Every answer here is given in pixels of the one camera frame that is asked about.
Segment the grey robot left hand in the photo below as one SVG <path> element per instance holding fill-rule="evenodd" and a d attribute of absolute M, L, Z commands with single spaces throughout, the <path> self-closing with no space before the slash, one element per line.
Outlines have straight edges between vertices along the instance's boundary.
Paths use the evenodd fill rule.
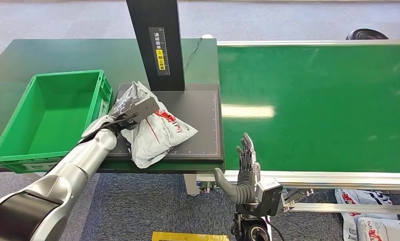
<path fill-rule="evenodd" d="M 137 89 L 128 89 L 121 98 L 117 99 L 115 104 L 109 111 L 109 115 L 113 118 L 117 118 L 127 112 L 130 108 L 133 108 L 138 103 L 148 97 L 145 91 Z"/>

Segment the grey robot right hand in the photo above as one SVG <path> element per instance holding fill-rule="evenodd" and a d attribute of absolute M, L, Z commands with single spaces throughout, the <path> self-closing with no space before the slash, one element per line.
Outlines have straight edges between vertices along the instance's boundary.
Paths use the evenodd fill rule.
<path fill-rule="evenodd" d="M 255 202 L 255 175 L 258 171 L 254 144 L 247 133 L 243 134 L 241 146 L 236 147 L 239 157 L 237 184 L 233 185 L 224 176 L 220 168 L 214 169 L 216 184 L 236 205 Z"/>

